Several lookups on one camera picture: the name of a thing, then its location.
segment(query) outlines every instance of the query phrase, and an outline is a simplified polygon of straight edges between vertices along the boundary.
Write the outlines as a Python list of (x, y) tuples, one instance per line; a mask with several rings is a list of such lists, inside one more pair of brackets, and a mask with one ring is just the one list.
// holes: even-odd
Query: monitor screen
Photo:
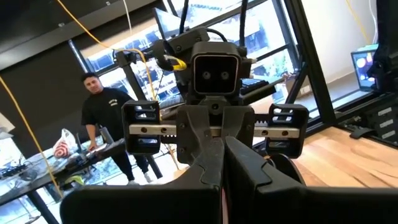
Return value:
[(179, 34), (181, 22), (179, 17), (157, 8), (154, 9), (154, 13), (160, 34), (164, 40), (169, 40), (173, 35)]
[(373, 64), (373, 56), (377, 47), (378, 44), (368, 45), (351, 54), (361, 90), (371, 90), (371, 86), (374, 84), (374, 78), (368, 77), (367, 72)]

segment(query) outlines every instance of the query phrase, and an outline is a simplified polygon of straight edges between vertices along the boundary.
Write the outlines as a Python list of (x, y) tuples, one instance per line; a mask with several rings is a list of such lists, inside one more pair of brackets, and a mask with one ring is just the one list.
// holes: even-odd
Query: man's hand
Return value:
[(92, 150), (95, 150), (96, 148), (98, 148), (97, 143), (95, 141), (92, 141), (90, 143), (90, 146), (88, 146), (88, 150), (91, 152)]

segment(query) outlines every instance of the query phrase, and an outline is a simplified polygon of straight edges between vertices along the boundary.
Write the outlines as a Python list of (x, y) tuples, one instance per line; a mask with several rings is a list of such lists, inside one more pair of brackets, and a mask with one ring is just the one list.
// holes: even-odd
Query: black t-shirt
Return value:
[(91, 95), (83, 104), (81, 124), (106, 127), (113, 138), (123, 138), (122, 106), (132, 98), (115, 88), (104, 88), (101, 93)]

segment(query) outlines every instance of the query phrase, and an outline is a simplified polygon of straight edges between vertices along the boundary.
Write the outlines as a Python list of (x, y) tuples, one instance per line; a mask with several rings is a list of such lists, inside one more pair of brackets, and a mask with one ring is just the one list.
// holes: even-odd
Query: metal bracket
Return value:
[(232, 136), (252, 148), (256, 117), (251, 106), (226, 106), (221, 137)]
[[(267, 138), (265, 150), (268, 155), (284, 154), (291, 159), (296, 159), (301, 155), (305, 131), (308, 123), (308, 109), (302, 105), (277, 105), (272, 104), (269, 108), (268, 127), (290, 127), (299, 129), (298, 138), (290, 138), (289, 132), (282, 133), (282, 138)], [(278, 117), (283, 116), (286, 120), (279, 120)]]
[(130, 100), (122, 107), (122, 117), (128, 153), (152, 155), (160, 151), (160, 136), (145, 134), (148, 132), (145, 127), (141, 128), (142, 134), (130, 134), (132, 124), (160, 123), (160, 109), (157, 101)]
[(184, 164), (193, 164), (203, 149), (210, 147), (213, 139), (207, 106), (180, 106), (176, 127), (177, 159)]

